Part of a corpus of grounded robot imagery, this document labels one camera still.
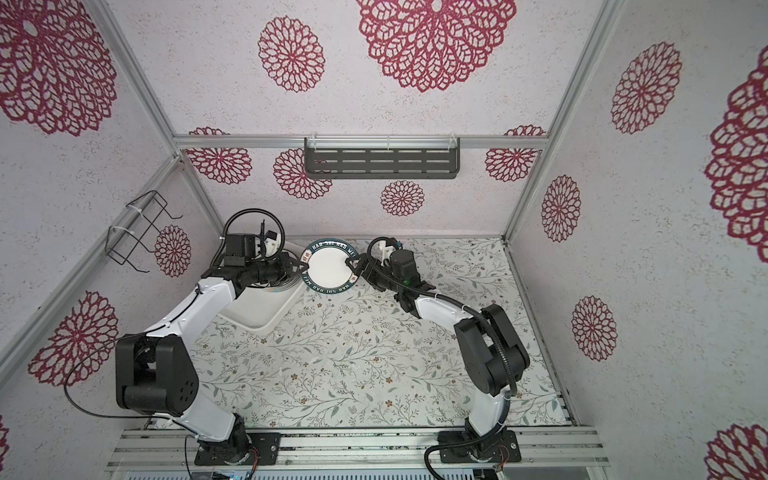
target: mounting plate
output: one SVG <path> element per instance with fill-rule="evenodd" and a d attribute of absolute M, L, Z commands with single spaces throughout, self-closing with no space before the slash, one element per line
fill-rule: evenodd
<path fill-rule="evenodd" d="M 251 432 L 248 434 L 251 445 L 259 452 L 259 465 L 275 465 L 277 454 L 280 453 L 280 436 L 280 433 Z M 253 456 L 244 464 L 248 465 L 248 462 L 252 461 Z M 221 458 L 199 449 L 195 455 L 194 464 L 197 466 L 226 465 Z"/>
<path fill-rule="evenodd" d="M 463 432 L 440 432 L 437 435 L 438 444 L 464 442 L 464 440 Z M 519 463 L 522 460 L 520 448 L 518 446 L 518 438 L 512 430 L 507 429 L 504 432 L 499 445 L 503 445 L 509 450 L 509 458 L 506 458 L 507 452 L 504 452 L 503 460 L 506 463 Z M 503 449 L 496 449 L 491 459 L 488 460 L 488 463 L 501 463 L 502 451 Z M 440 461 L 443 463 L 470 463 L 475 460 L 469 456 L 469 449 L 460 448 L 440 450 Z"/>

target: white wall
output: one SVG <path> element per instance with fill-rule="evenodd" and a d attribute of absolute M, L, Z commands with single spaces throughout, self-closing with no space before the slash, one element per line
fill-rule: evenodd
<path fill-rule="evenodd" d="M 487 23 L 506 19 L 503 41 L 500 28 L 480 28 L 484 36 L 476 41 L 501 42 L 489 48 L 486 65 L 445 90 L 435 87 L 423 93 L 384 75 L 378 55 L 369 55 L 369 43 L 360 32 L 365 10 L 361 3 L 385 4 L 140 0 L 111 6 L 179 133 L 210 126 L 230 134 L 503 134 L 520 124 L 547 128 L 551 123 L 601 2 L 486 2 L 498 5 L 462 20 L 476 25 L 485 13 Z M 409 23 L 398 26 L 427 35 L 432 24 L 419 14 L 418 4 L 412 3 L 415 11 L 407 15 Z M 423 4 L 426 12 L 437 5 Z M 263 66 L 261 57 L 282 43 L 260 46 L 263 31 L 269 22 L 284 17 L 306 25 L 312 32 L 307 40 L 322 49 L 311 53 L 316 61 L 322 57 L 323 73 L 316 83 L 303 80 L 305 91 L 279 86 Z M 387 35 L 381 25 L 373 33 Z M 478 64 L 483 49 L 468 46 L 470 30 L 452 34 L 460 55 L 457 69 Z M 436 36 L 430 38 L 439 42 Z"/>
<path fill-rule="evenodd" d="M 77 137 L 0 114 L 0 348 L 167 160 L 119 74 L 115 90 Z"/>
<path fill-rule="evenodd" d="M 629 2 L 513 242 L 571 407 L 598 427 L 618 478 L 725 478 L 728 463 L 738 469 L 761 456 L 762 465 L 734 478 L 766 474 L 768 263 L 747 239 L 729 236 L 705 174 L 715 155 L 727 156 L 710 135 L 761 61 L 766 25 L 768 5 L 759 2 Z M 652 124 L 622 133 L 611 115 L 616 87 L 633 59 L 662 41 L 680 52 L 679 84 Z M 756 103 L 734 120 L 752 122 L 754 136 L 737 131 L 727 164 L 752 169 L 752 213 L 765 221 L 768 64 L 761 62 L 750 90 Z M 676 69 L 660 71 L 671 79 Z M 739 98 L 731 97 L 734 105 Z M 738 148 L 745 137 L 751 163 Z M 578 220 L 557 242 L 545 232 L 541 205 L 562 175 L 576 182 L 580 203 L 571 198 Z M 727 178 L 737 191 L 746 183 Z M 765 224 L 755 231 L 753 242 L 768 239 Z M 583 352 L 574 311 L 590 296 L 612 320 L 601 313 L 602 343 Z M 741 448 L 747 444 L 751 453 Z"/>
<path fill-rule="evenodd" d="M 176 225 L 185 232 L 190 242 L 190 263 L 180 276 L 173 277 L 163 273 L 154 255 L 140 247 L 131 255 L 131 261 L 142 270 L 150 270 L 149 273 L 139 273 L 128 264 L 120 266 L 107 260 L 80 297 L 85 300 L 86 292 L 97 293 L 106 299 L 103 304 L 108 303 L 113 309 L 107 308 L 107 311 L 114 312 L 116 322 L 96 320 L 102 326 L 98 329 L 99 338 L 137 333 L 159 320 L 194 288 L 216 250 L 216 235 L 197 207 L 183 175 L 172 174 L 158 190 L 168 200 L 168 210 L 175 217 L 184 215 L 178 220 L 161 215 L 158 226 L 163 230 L 168 225 Z M 152 214 L 155 208 L 148 208 L 147 212 Z M 141 232 L 146 226 L 145 221 L 139 219 L 134 229 Z M 147 238 L 150 248 L 154 247 L 157 232 L 148 233 Z M 125 240 L 118 248 L 126 252 L 131 246 L 132 243 Z M 79 311 L 77 302 L 72 307 Z M 5 436 L 8 451 L 0 460 L 3 478 L 44 478 L 53 473 L 60 478 L 97 478 L 122 431 L 137 428 L 143 422 L 96 419 L 78 412 L 64 397 L 61 376 L 47 375 L 52 370 L 68 371 L 72 367 L 64 361 L 69 348 L 86 344 L 88 351 L 94 348 L 89 341 L 94 331 L 84 328 L 82 321 L 75 322 L 76 326 L 72 321 L 65 322 L 65 317 L 70 315 L 71 309 L 62 313 L 56 332 L 51 332 L 51 336 L 58 334 L 57 340 L 44 341 L 39 346 L 39 356 L 17 372 L 3 389 L 0 415 L 2 427 L 8 429 Z M 84 333 L 85 341 L 75 339 L 79 333 Z M 76 381 L 69 392 L 92 412 L 135 415 L 130 410 L 119 409 L 115 403 L 113 349 L 98 370 Z"/>

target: red doily pattern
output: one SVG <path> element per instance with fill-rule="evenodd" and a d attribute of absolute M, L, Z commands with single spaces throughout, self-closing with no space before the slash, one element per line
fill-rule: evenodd
<path fill-rule="evenodd" d="M 589 358 L 606 360 L 616 348 L 616 322 L 608 305 L 599 298 L 586 296 L 574 308 L 571 330 L 578 348 Z"/>
<path fill-rule="evenodd" d="M 731 425 L 707 443 L 704 461 L 709 480 L 764 480 L 768 478 L 768 432 L 760 425 Z"/>
<path fill-rule="evenodd" d="M 190 135 L 228 135 L 218 128 L 202 127 Z M 245 148 L 191 148 L 187 156 L 197 171 L 220 184 L 238 184 L 250 175 L 250 157 Z"/>
<path fill-rule="evenodd" d="M 299 148 L 282 152 L 275 159 L 273 174 L 280 188 L 304 200 L 322 197 L 333 185 L 331 180 L 313 180 L 307 177 L 304 169 L 304 150 Z"/>
<path fill-rule="evenodd" d="M 555 178 L 541 202 L 541 224 L 550 240 L 561 242 L 570 237 L 581 215 L 581 199 L 573 178 Z"/>
<path fill-rule="evenodd" d="M 295 18 L 275 18 L 259 40 L 259 58 L 267 74 L 288 91 L 307 91 L 326 70 L 323 47 L 310 27 Z"/>
<path fill-rule="evenodd" d="M 639 54 L 616 85 L 611 108 L 616 129 L 633 134 L 653 124 L 672 101 L 682 67 L 680 52 L 663 41 Z"/>
<path fill-rule="evenodd" d="M 82 360 L 83 365 L 69 379 L 68 386 L 82 382 L 97 372 L 112 353 L 110 345 L 86 359 L 96 349 L 118 337 L 118 318 L 114 307 L 99 292 L 85 292 L 72 311 L 59 324 L 48 345 L 40 349 L 27 370 L 40 383 L 64 385 L 64 379 Z"/>
<path fill-rule="evenodd" d="M 723 123 L 710 135 L 715 210 L 728 219 L 728 235 L 757 248 L 768 263 L 768 46 L 757 68 L 728 96 Z"/>
<path fill-rule="evenodd" d="M 0 472 L 2 472 L 2 463 L 5 460 L 5 454 L 8 453 L 8 429 L 2 424 L 2 415 L 0 415 Z"/>
<path fill-rule="evenodd" d="M 360 33 L 382 73 L 403 87 L 445 90 L 466 81 L 504 41 L 513 0 L 357 0 Z"/>
<path fill-rule="evenodd" d="M 424 190 L 413 182 L 398 180 L 384 187 L 382 207 L 388 213 L 405 217 L 415 213 L 424 204 Z"/>
<path fill-rule="evenodd" d="M 154 242 L 154 259 L 168 276 L 180 276 L 187 271 L 192 258 L 190 239 L 181 228 L 167 225 Z"/>
<path fill-rule="evenodd" d="M 546 135 L 541 127 L 520 125 L 504 135 Z M 533 148 L 492 148 L 485 154 L 485 169 L 496 180 L 504 182 L 520 180 L 528 175 L 538 152 Z"/>
<path fill-rule="evenodd" d="M 0 3 L 0 104 L 8 118 L 46 134 L 98 130 L 118 97 L 118 75 L 83 5 Z"/>

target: plate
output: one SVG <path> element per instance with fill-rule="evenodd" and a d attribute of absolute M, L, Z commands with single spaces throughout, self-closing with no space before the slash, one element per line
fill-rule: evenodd
<path fill-rule="evenodd" d="M 301 278 L 309 288 L 320 293 L 341 293 L 357 281 L 345 261 L 357 257 L 357 250 L 345 240 L 323 238 L 310 243 L 301 261 L 310 265 Z"/>

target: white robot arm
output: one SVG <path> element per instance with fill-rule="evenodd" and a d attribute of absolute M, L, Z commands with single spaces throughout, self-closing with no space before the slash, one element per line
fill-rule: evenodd
<path fill-rule="evenodd" d="M 270 260 L 248 260 L 249 240 L 243 239 L 247 236 L 225 237 L 229 255 L 224 256 L 224 265 L 209 269 L 195 290 L 149 327 L 145 336 L 121 339 L 116 349 L 118 405 L 169 418 L 192 432 L 202 446 L 200 451 L 208 455 L 207 463 L 196 461 L 198 465 L 212 465 L 211 456 L 228 465 L 243 463 L 249 457 L 250 439 L 239 415 L 223 410 L 198 392 L 197 373 L 187 350 L 247 286 L 284 280 L 286 275 L 301 273 L 306 268 L 306 264 L 291 259 L 287 253 L 270 253 L 280 250 L 276 246 L 277 235 L 267 246 L 266 255 L 261 255 L 262 259 Z M 263 243 L 270 243 L 263 237 L 262 233 Z M 483 309 L 482 315 L 488 322 L 478 320 L 481 314 L 430 291 L 434 287 L 421 281 L 412 252 L 403 250 L 394 239 L 380 241 L 381 260 L 363 254 L 352 259 L 350 268 L 376 289 L 394 290 L 395 299 L 407 313 L 456 333 L 468 374 L 478 387 L 465 437 L 485 439 L 477 444 L 472 456 L 478 460 L 487 458 L 488 452 L 498 449 L 509 400 L 515 393 L 515 380 L 530 364 L 528 354 L 500 307 Z M 502 346 L 501 356 L 485 344 L 484 333 Z M 510 371 L 514 376 L 511 383 Z"/>

